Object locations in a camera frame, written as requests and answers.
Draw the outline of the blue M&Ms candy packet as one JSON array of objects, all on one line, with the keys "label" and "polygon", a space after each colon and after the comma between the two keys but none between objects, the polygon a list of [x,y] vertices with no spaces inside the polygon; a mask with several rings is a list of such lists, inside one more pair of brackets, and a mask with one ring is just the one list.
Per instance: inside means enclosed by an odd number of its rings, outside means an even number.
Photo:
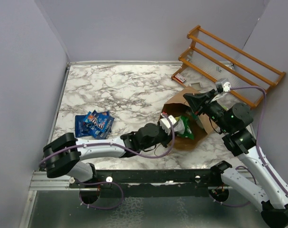
[{"label": "blue M&Ms candy packet", "polygon": [[84,123],[87,126],[97,127],[99,130],[103,130],[106,126],[106,122],[109,119],[109,114],[107,112],[89,112],[84,118]]}]

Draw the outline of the brown paper bag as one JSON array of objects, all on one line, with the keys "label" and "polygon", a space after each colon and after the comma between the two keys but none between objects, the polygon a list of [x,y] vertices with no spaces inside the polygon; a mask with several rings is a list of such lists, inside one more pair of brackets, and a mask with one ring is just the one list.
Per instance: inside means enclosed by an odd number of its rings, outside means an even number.
[{"label": "brown paper bag", "polygon": [[174,148],[171,150],[171,153],[174,153],[175,151],[193,151],[209,134],[213,133],[214,129],[217,127],[214,122],[209,121],[210,118],[205,114],[198,116],[204,126],[204,129],[201,129],[196,124],[192,117],[193,112],[187,101],[183,98],[183,95],[186,93],[199,92],[188,86],[165,102],[161,110],[161,112],[165,112],[173,117],[178,117],[181,115],[188,117],[191,131],[194,134],[193,140],[176,136]]}]

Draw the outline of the blue salt vinegar chips bag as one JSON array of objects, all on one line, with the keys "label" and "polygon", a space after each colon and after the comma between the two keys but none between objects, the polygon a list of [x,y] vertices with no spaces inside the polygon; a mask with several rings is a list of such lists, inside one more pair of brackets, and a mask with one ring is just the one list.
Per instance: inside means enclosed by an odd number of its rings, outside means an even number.
[{"label": "blue salt vinegar chips bag", "polygon": [[90,136],[97,140],[103,140],[107,139],[111,133],[114,117],[110,115],[110,111],[97,112],[94,110],[93,112],[88,112],[84,122]]}]

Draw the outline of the blue Burts chips bag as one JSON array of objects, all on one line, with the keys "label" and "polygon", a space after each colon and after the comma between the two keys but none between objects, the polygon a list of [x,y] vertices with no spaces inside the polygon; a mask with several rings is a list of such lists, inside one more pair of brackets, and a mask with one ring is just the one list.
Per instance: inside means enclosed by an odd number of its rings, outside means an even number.
[{"label": "blue Burts chips bag", "polygon": [[89,128],[84,123],[86,115],[76,115],[74,119],[74,134],[76,138],[90,136]]}]

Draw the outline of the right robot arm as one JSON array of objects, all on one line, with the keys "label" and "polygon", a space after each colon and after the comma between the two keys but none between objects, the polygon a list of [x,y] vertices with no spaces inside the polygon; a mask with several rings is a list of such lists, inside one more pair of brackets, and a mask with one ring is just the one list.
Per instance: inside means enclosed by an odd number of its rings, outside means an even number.
[{"label": "right robot arm", "polygon": [[214,100],[216,96],[215,90],[183,95],[194,114],[207,115],[220,128],[225,147],[251,171],[259,185],[241,176],[225,161],[211,168],[214,170],[210,173],[211,183],[231,186],[258,209],[269,227],[285,228],[288,226],[288,185],[258,146],[258,138],[246,128],[253,122],[249,106],[235,103],[225,110]]}]

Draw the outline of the yellow green candy packet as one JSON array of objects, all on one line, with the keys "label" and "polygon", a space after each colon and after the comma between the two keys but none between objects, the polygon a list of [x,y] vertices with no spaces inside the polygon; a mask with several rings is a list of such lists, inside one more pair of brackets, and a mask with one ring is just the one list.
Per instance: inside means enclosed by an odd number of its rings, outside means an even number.
[{"label": "yellow green candy packet", "polygon": [[192,133],[190,128],[189,118],[181,115],[175,117],[175,120],[177,121],[177,124],[175,125],[174,130],[177,136],[193,140],[194,134]]}]

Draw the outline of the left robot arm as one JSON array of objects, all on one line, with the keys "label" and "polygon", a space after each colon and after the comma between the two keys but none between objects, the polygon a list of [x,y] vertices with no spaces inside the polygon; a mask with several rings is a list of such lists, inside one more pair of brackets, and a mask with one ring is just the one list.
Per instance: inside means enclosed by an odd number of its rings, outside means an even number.
[{"label": "left robot arm", "polygon": [[106,140],[84,140],[73,133],[65,133],[43,148],[41,165],[48,178],[67,175],[86,187],[96,184],[97,176],[92,164],[85,163],[93,158],[129,158],[139,156],[151,158],[143,152],[153,146],[174,144],[174,126],[166,123],[148,123],[138,131]]}]

